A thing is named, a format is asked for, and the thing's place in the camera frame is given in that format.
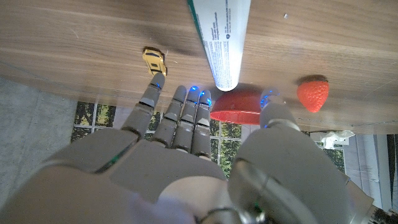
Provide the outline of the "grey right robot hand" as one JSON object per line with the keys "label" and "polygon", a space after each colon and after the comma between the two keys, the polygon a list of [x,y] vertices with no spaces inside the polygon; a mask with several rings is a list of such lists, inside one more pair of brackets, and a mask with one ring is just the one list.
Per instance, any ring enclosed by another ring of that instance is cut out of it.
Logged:
{"label": "grey right robot hand", "polygon": [[383,212],[303,134],[277,90],[229,175],[211,160],[210,92],[177,88],[144,139],[157,74],[121,129],[73,142],[4,204],[2,223],[375,223]]}

